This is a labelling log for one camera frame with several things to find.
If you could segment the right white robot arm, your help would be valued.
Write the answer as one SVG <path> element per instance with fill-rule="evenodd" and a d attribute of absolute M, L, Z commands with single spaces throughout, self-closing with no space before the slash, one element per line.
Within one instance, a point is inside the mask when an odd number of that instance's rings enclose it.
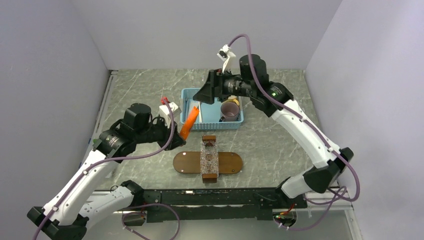
<path fill-rule="evenodd" d="M 208 72 L 203 87 L 193 100 L 213 104 L 224 102 L 230 96 L 248 97 L 252 104 L 272 118 L 297 141 L 312 161 L 312 167 L 285 179 L 277 187 L 276 203 L 289 207 L 295 198 L 308 192 L 324 193 L 346 169 L 353 151 L 340 148 L 329 140 L 304 113 L 293 94 L 281 83 L 269 79 L 266 62 L 257 54 L 252 63 L 244 55 L 239 60 L 240 73 L 223 69 Z"/>

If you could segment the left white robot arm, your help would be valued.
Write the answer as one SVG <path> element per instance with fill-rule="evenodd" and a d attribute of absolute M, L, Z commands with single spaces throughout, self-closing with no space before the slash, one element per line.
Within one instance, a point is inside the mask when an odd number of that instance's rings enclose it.
<path fill-rule="evenodd" d="M 137 210 L 145 203 L 144 189 L 132 180 L 122 182 L 115 190 L 88 202 L 100 182 L 123 161 L 133 160 L 137 145 L 157 143 L 160 151 L 184 145 L 174 118 L 180 108 L 164 100 L 159 114 L 134 103 L 123 118 L 113 123 L 93 141 L 87 159 L 63 189 L 44 206 L 34 206 L 27 217 L 36 225 L 33 239 L 40 232 L 52 240 L 80 240 L 87 230 L 111 213 L 129 208 Z"/>

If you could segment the orange toothpaste tube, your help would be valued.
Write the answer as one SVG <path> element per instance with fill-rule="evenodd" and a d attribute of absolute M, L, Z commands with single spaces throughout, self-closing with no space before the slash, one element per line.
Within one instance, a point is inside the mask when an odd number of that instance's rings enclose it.
<path fill-rule="evenodd" d="M 183 126 L 182 126 L 182 128 L 179 132 L 179 135 L 184 140 L 187 140 L 187 138 L 188 138 L 188 136 L 191 132 L 191 129 L 192 129 L 194 123 L 196 122 L 197 118 L 198 118 L 199 112 L 200 112 L 200 110 L 196 106 L 194 106 L 191 109 L 191 111 L 189 112 L 188 117 L 187 117 L 186 121 L 184 122 L 184 124 L 183 124 Z"/>

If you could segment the clear acrylic toothbrush holder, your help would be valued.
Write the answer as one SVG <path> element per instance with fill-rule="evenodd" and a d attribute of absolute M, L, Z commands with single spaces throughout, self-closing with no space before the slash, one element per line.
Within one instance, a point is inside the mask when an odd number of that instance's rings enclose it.
<path fill-rule="evenodd" d="M 203 135 L 200 148 L 200 174 L 203 184 L 215 184 L 219 176 L 219 153 L 215 135 Z"/>

